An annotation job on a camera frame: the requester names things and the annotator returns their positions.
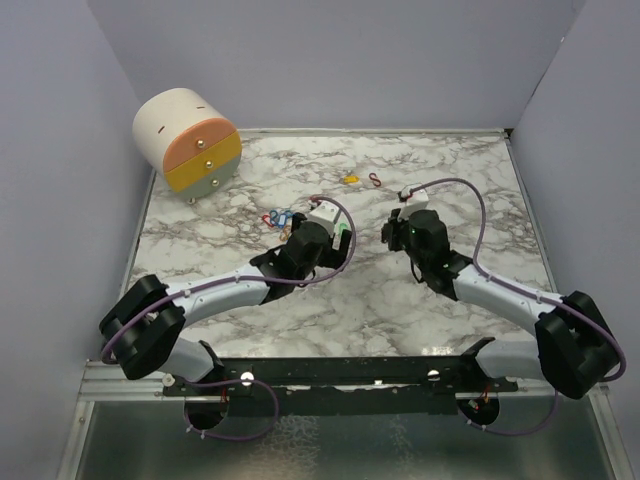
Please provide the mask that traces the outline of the orange S carabiner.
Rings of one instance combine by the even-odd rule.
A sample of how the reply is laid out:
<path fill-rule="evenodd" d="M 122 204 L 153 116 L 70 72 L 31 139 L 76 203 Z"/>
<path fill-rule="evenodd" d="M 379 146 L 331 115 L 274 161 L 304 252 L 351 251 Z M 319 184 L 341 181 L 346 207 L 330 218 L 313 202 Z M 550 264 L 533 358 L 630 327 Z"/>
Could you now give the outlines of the orange S carabiner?
<path fill-rule="evenodd" d="M 291 227 L 289 225 L 286 225 L 281 230 L 281 233 L 280 233 L 280 236 L 279 236 L 279 240 L 281 242 L 286 242 L 290 238 L 290 236 L 291 236 Z"/>

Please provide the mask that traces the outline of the blue tag key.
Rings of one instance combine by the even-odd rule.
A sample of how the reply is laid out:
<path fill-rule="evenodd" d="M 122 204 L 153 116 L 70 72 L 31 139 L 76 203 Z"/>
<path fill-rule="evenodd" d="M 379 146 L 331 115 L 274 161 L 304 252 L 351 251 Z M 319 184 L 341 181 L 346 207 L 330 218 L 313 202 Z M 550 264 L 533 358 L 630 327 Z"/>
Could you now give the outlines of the blue tag key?
<path fill-rule="evenodd" d="M 278 222 L 277 222 L 278 226 L 283 228 L 286 225 L 287 220 L 288 220 L 288 217 L 285 214 L 281 214 L 278 217 Z"/>

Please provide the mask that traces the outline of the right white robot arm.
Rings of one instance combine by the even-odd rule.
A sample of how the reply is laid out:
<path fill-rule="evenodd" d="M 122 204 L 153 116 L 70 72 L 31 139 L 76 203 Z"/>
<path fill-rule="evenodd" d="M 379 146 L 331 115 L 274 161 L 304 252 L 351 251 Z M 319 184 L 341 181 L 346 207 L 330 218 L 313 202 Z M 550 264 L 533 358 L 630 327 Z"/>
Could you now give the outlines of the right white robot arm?
<path fill-rule="evenodd" d="M 433 210 L 391 211 L 381 230 L 389 250 L 404 252 L 415 279 L 436 294 L 481 307 L 529 334 L 525 341 L 484 340 L 459 367 L 461 383 L 481 391 L 495 378 L 544 380 L 571 399 L 604 381 L 621 355 L 595 302 L 575 291 L 539 292 L 495 276 L 453 250 Z"/>

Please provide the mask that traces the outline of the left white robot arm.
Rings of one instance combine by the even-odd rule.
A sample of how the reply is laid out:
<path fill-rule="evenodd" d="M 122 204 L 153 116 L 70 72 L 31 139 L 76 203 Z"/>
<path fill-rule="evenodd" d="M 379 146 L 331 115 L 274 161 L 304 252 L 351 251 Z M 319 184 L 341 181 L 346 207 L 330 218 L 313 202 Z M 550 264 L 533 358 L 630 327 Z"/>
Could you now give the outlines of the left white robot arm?
<path fill-rule="evenodd" d="M 356 244 L 352 228 L 316 214 L 297 214 L 289 239 L 226 275 L 169 285 L 146 275 L 112 307 L 99 324 L 104 363 L 115 363 L 129 380 L 154 372 L 184 379 L 195 392 L 214 392 L 224 366 L 204 341 L 181 338 L 200 320 L 241 307 L 262 306 L 297 288 L 320 282 L 318 268 L 333 275 L 351 260 Z"/>

